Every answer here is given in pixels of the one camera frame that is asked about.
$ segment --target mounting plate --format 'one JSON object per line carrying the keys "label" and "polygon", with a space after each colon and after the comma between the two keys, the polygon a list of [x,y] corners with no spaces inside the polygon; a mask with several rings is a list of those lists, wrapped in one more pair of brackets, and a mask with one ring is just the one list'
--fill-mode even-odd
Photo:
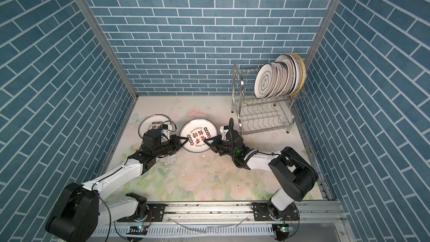
{"label": "mounting plate", "polygon": [[[269,210],[267,209],[267,203],[252,203],[251,204],[251,208],[254,210],[254,220],[255,221],[268,221],[268,220],[275,220],[273,219],[270,214],[269,214]],[[284,213],[286,213],[286,215],[289,216],[285,218],[282,217],[278,220],[298,220],[298,210],[296,205],[291,204],[289,205],[285,210]]]}
{"label": "mounting plate", "polygon": [[[164,217],[164,209],[166,207],[165,204],[147,204],[149,208],[149,215],[152,213],[152,222],[161,222],[163,221]],[[134,221],[133,216],[130,217],[124,217],[119,220],[118,222],[131,222],[131,223],[139,223],[138,221]],[[149,223],[149,218],[144,221],[145,224]]]}

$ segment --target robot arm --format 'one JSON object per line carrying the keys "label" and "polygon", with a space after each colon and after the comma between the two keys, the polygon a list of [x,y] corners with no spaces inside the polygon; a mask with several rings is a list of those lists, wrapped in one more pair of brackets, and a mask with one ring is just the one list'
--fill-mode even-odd
{"label": "robot arm", "polygon": [[[318,180],[318,173],[296,151],[285,147],[281,151],[267,153],[246,147],[242,137],[233,130],[233,118],[229,126],[221,127],[221,134],[204,140],[219,155],[229,155],[238,168],[272,171],[281,189],[267,202],[274,219],[285,215],[285,209],[294,201],[300,202]],[[295,166],[293,171],[288,167]]]}
{"label": "robot arm", "polygon": [[122,185],[147,172],[157,157],[171,156],[187,142],[186,137],[170,137],[171,125],[154,129],[143,135],[141,147],[126,162],[82,185],[67,185],[46,222],[47,232],[68,242],[84,242],[101,226],[120,218],[143,221],[148,216],[146,198],[128,193],[120,200],[104,202]]}

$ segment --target blue brick wall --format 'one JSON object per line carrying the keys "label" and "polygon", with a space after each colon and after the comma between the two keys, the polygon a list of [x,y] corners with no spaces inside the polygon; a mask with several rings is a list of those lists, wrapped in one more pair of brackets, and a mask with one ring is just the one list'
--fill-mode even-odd
{"label": "blue brick wall", "polygon": [[0,241],[50,241],[63,187],[94,177],[132,99],[73,0],[0,0]]}
{"label": "blue brick wall", "polygon": [[430,241],[430,0],[341,0],[298,108],[358,241]]}
{"label": "blue brick wall", "polygon": [[306,57],[330,0],[87,0],[139,94],[228,94],[233,64]]}

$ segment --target dish rack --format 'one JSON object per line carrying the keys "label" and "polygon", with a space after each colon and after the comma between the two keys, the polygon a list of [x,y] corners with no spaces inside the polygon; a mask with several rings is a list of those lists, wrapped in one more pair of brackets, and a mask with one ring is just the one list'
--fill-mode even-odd
{"label": "dish rack", "polygon": [[233,67],[231,112],[236,111],[239,134],[254,134],[284,128],[289,133],[294,124],[291,107],[296,99],[307,97],[306,92],[302,88],[292,97],[257,99],[254,94],[254,83],[259,70],[259,68],[240,69],[236,64]]}

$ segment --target ceramic plate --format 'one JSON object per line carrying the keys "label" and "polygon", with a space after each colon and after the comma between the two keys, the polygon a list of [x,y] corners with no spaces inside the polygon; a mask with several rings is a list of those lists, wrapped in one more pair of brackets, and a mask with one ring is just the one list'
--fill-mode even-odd
{"label": "ceramic plate", "polygon": [[279,62],[283,62],[285,61],[285,59],[288,59],[289,57],[286,56],[285,54],[281,54],[280,56],[278,56],[275,60],[275,63],[279,63]]}
{"label": "ceramic plate", "polygon": [[278,68],[275,63],[270,63],[270,66],[272,67],[272,72],[273,72],[272,85],[270,85],[270,88],[264,97],[268,97],[273,92],[273,90],[275,89],[275,86],[277,85],[276,83],[278,82]]}
{"label": "ceramic plate", "polygon": [[291,95],[295,95],[297,94],[300,89],[302,88],[303,84],[304,84],[304,80],[306,78],[306,70],[304,67],[304,63],[303,60],[300,58],[300,56],[298,56],[297,54],[290,54],[293,59],[296,61],[296,65],[297,65],[297,69],[298,69],[298,75],[297,75],[297,79],[299,80],[298,82],[298,88],[296,88],[293,93]]}
{"label": "ceramic plate", "polygon": [[273,68],[270,64],[265,64],[255,78],[254,93],[256,98],[263,98],[272,85]]}
{"label": "ceramic plate", "polygon": [[278,92],[274,95],[275,97],[281,95],[282,92],[285,90],[285,87],[287,86],[288,78],[289,78],[287,64],[284,62],[280,62],[280,64],[282,66],[282,82]]}
{"label": "ceramic plate", "polygon": [[273,89],[273,91],[270,93],[270,95],[268,97],[272,97],[272,96],[274,96],[275,94],[278,93],[279,88],[282,85],[282,78],[283,78],[283,75],[284,75],[284,71],[282,69],[282,65],[280,63],[274,63],[274,64],[276,66],[276,72],[278,73],[278,77],[277,77],[277,80],[276,80],[275,88]]}
{"label": "ceramic plate", "polygon": [[288,82],[285,87],[285,90],[281,93],[281,95],[288,95],[294,88],[295,85],[295,77],[296,77],[296,68],[294,67],[294,61],[291,57],[287,56],[287,59],[284,61],[288,66]]}
{"label": "ceramic plate", "polygon": [[192,153],[202,153],[209,148],[203,141],[206,138],[215,137],[218,135],[216,126],[206,119],[194,119],[187,122],[181,129],[179,134],[181,137],[188,137],[188,142],[184,148]]}
{"label": "ceramic plate", "polygon": [[148,130],[156,129],[161,126],[161,124],[165,121],[170,121],[169,117],[156,114],[149,116],[145,120],[143,120],[139,125],[139,137],[143,138],[143,134],[148,132]]}
{"label": "ceramic plate", "polygon": [[293,65],[296,68],[296,79],[295,79],[295,84],[294,84],[294,88],[293,90],[289,93],[289,95],[293,95],[296,92],[298,92],[298,89],[300,88],[301,85],[301,81],[303,78],[303,67],[301,66],[301,62],[297,61],[297,58],[292,55],[289,54],[289,56],[291,56],[292,61],[294,62]]}

